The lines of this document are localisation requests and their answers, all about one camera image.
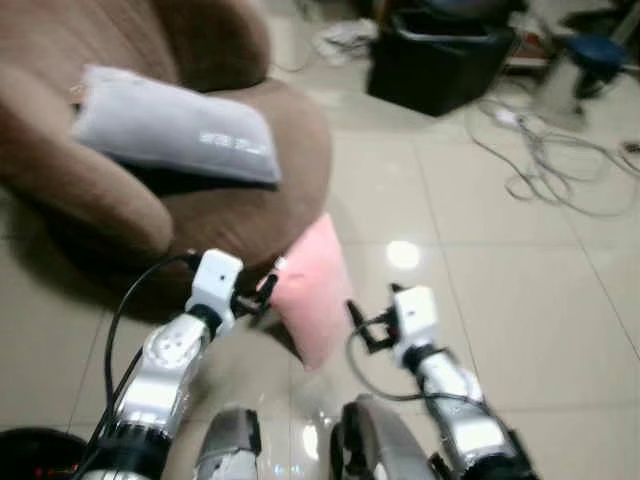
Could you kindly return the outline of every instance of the brown armchair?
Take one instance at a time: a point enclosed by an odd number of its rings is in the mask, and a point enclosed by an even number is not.
[[[87,63],[258,109],[276,143],[278,191],[218,188],[159,198],[75,143],[69,89]],[[269,64],[268,32],[250,0],[4,0],[0,183],[42,211],[58,243],[102,281],[122,285],[160,257],[217,247],[243,259],[249,285],[321,213],[331,165],[321,112],[267,78]],[[184,298],[186,286],[174,271],[154,296]]]

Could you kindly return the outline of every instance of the tile floor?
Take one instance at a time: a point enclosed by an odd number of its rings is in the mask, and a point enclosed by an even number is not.
[[[266,10],[276,62],[295,66],[310,27],[284,2]],[[366,62],[333,69],[321,61],[295,74],[273,70],[307,91],[331,123],[327,208],[360,303],[370,312],[384,306],[390,281],[431,286],[442,342],[476,371],[544,478],[640,479],[640,204],[603,221],[518,203],[503,188],[508,168],[465,135],[464,112],[432,119],[370,98],[366,70]],[[637,138],[640,86],[622,78],[588,112],[588,138],[610,147]],[[517,135],[482,119],[476,130],[525,161]],[[631,188],[626,176],[613,175],[579,198],[615,208]],[[394,263],[391,242],[415,245],[415,264]],[[102,408],[109,306],[47,241],[37,217],[1,191],[0,304],[0,426],[88,436]],[[124,323],[117,371],[148,330]],[[239,345],[252,355],[239,357]],[[377,383],[412,387],[384,356],[360,358]],[[327,425],[362,391],[341,352],[305,373],[271,340],[242,332],[216,344],[205,365],[166,479],[189,478],[207,421],[229,403],[257,408],[263,419],[262,478],[326,478]],[[437,448],[419,405],[393,408],[425,449]],[[317,448],[305,448],[303,436],[315,436]]]

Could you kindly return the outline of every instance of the black box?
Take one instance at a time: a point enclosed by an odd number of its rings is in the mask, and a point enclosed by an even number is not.
[[[432,116],[491,86],[516,38],[509,27],[443,22],[424,10],[401,10],[372,45],[367,93]]]

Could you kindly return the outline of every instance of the gray pillow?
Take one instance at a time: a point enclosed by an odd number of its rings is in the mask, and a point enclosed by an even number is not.
[[[247,105],[111,67],[88,66],[84,83],[88,96],[71,130],[83,145],[133,166],[281,180],[269,126]]]

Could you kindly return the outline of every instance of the pink pillow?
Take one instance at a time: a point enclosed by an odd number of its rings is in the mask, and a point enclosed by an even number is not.
[[[350,329],[345,302],[353,296],[351,282],[329,214],[302,234],[285,259],[271,305],[305,368],[313,370],[342,344]]]

